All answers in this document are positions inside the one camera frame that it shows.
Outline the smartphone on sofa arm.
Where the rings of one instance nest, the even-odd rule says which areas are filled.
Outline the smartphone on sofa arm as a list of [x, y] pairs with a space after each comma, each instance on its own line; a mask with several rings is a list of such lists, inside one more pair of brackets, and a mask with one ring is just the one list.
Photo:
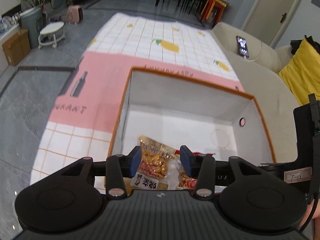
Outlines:
[[249, 58], [249, 51], [247, 48], [247, 42], [243, 37], [236, 36], [236, 41], [237, 41], [237, 54], [242, 56], [243, 58]]

